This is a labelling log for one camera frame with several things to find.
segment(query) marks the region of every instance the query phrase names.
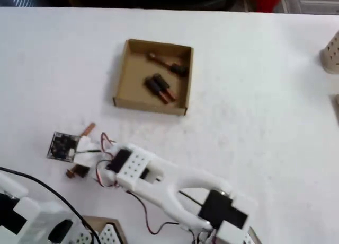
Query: perforated white bracket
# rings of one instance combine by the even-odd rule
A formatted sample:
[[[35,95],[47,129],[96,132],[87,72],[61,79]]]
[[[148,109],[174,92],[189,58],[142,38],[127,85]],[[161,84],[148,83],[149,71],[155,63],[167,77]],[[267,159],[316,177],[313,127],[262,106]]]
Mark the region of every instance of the perforated white bracket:
[[[115,228],[111,224],[107,224],[99,235],[101,244],[122,244],[118,238]]]
[[[245,235],[244,244],[256,244],[249,234]]]
[[[133,150],[127,162],[117,174],[117,181],[123,187],[133,190],[151,157],[143,149]]]
[[[79,226],[79,231],[74,234],[72,240],[69,244],[91,244],[92,237],[87,229],[85,229],[82,225]]]

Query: copper battery terminal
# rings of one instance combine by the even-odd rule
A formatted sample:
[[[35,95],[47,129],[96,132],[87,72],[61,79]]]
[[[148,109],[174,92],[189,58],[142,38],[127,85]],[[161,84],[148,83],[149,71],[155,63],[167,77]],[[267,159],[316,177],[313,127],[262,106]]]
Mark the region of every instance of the copper battery terminal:
[[[154,94],[157,95],[158,97],[161,98],[163,103],[167,104],[170,102],[170,100],[167,98],[164,92],[162,92],[161,87],[155,82],[153,77],[147,77],[145,79],[145,86]]]
[[[170,89],[170,85],[164,80],[164,78],[161,76],[161,74],[156,73],[153,75],[154,81],[160,86],[162,92],[166,93],[168,97],[171,99],[171,101],[176,100],[176,96]]]

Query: white plastic part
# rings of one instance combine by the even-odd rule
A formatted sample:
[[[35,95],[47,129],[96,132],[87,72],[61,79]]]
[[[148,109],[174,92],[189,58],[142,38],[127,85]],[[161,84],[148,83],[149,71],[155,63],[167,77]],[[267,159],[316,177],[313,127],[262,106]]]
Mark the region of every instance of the white plastic part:
[[[256,244],[256,243],[255,243],[254,240],[251,238],[251,236],[247,233],[247,234],[245,235],[244,244]]]
[[[92,236],[89,231],[82,225],[79,226],[78,232],[76,232],[69,244],[91,244]]]
[[[65,209],[56,202],[42,203],[27,197],[28,191],[26,188],[2,174],[0,174],[0,186],[9,196],[20,199],[13,211],[26,219],[25,224],[17,234],[0,226],[1,243],[45,244],[48,243],[48,237],[54,227],[64,220],[71,220],[73,224],[62,241],[62,244],[69,243],[74,231],[80,225],[80,220],[75,217],[71,210]]]
[[[102,159],[103,153],[93,153],[85,151],[101,150],[100,144],[91,140],[88,136],[82,136],[78,142],[73,162],[86,167],[94,167],[98,160]]]
[[[20,199],[28,194],[28,190],[10,177],[0,173],[0,193]]]
[[[76,152],[88,150],[101,150],[100,143],[93,141],[89,136],[81,136],[76,147]]]
[[[118,184],[157,205],[190,229],[212,229],[209,222],[187,211],[176,194],[184,188],[205,188],[222,190],[230,195],[231,186],[227,181],[202,170],[181,168],[133,144],[116,144],[110,152],[116,153],[123,148],[131,150],[132,155],[117,174]],[[146,168],[150,178],[144,180],[140,176]]]
[[[121,244],[115,228],[111,224],[107,224],[99,235],[101,244]]]

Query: white perforated container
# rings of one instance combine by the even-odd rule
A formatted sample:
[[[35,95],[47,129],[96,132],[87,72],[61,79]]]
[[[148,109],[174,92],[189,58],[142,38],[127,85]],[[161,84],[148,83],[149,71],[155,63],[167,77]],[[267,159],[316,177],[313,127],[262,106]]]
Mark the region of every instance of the white perforated container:
[[[331,74],[339,74],[339,32],[320,52],[320,58],[325,71]]]

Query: electrical wire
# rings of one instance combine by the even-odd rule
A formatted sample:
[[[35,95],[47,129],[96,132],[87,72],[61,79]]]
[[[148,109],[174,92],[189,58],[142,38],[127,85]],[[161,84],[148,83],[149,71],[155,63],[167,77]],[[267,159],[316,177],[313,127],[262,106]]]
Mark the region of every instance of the electrical wire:
[[[112,158],[112,160],[113,160],[113,159],[114,159],[114,156],[112,155],[112,153],[106,152],[106,151],[105,151],[105,148],[104,148],[104,140],[105,140],[105,139],[106,139],[111,145],[113,145],[113,142],[115,142],[115,141],[109,139],[106,133],[104,133],[104,132],[101,133],[101,141],[100,141],[101,150],[102,150],[102,152],[104,152],[105,154],[109,155],[109,156]]]
[[[88,224],[88,222],[78,213],[78,211],[61,194],[56,192],[53,188],[51,188],[50,186],[48,186],[47,184],[45,184],[41,180],[39,180],[39,179],[37,179],[37,178],[35,178],[31,175],[28,175],[26,173],[14,171],[14,170],[7,169],[7,168],[4,168],[4,167],[0,167],[0,170],[14,174],[14,175],[18,175],[18,176],[21,176],[21,177],[24,177],[24,178],[27,178],[27,179],[30,179],[30,180],[42,185],[44,188],[46,188],[50,192],[52,192],[55,196],[57,196],[60,200],[62,200],[70,208],[71,211],[73,211],[73,213],[81,220],[84,227],[88,228],[91,231],[92,235],[96,238],[97,243],[101,244],[99,236],[96,234],[94,229],[90,226],[90,224]]]
[[[99,153],[101,150],[86,150],[86,151],[79,151],[75,152],[75,154],[82,154],[82,153]]]
[[[99,169],[98,169],[98,166],[100,163],[102,162],[111,162],[111,160],[100,160],[98,163],[96,163],[96,166],[95,166],[95,173],[96,173],[96,178],[97,178],[97,182],[100,184],[100,186],[102,187],[113,187],[114,185],[109,185],[109,186],[105,186],[103,183],[102,183],[102,178],[100,176],[100,172],[99,172]]]
[[[138,196],[136,196],[135,194],[133,194],[131,191],[126,191],[126,193],[129,194],[129,195],[132,195],[135,199],[137,199],[137,200],[141,203],[142,207],[144,208],[144,212],[145,212],[145,220],[146,220],[146,227],[147,227],[147,230],[149,231],[150,234],[152,234],[152,235],[157,235],[157,234],[159,234],[159,233],[161,232],[162,228],[163,228],[165,225],[168,225],[168,224],[179,225],[179,223],[177,223],[177,222],[165,222],[165,223],[163,223],[163,224],[159,227],[159,229],[158,229],[156,232],[152,231],[152,229],[150,228],[149,223],[148,223],[148,213],[147,213],[147,208],[146,208],[145,203],[144,203]],[[191,229],[189,229],[189,232],[193,235],[193,241],[194,241],[194,243],[195,243],[195,234],[194,234],[194,232],[193,232]]]
[[[196,204],[198,204],[199,206],[202,207],[202,204],[199,203],[199,202],[198,202],[196,199],[194,199],[192,196],[189,196],[188,194],[186,194],[186,193],[184,193],[184,192],[182,192],[182,191],[180,191],[180,190],[179,190],[178,193],[181,194],[181,195],[183,195],[183,196],[185,196],[186,198],[190,199],[191,201],[193,201],[194,203],[196,203]]]

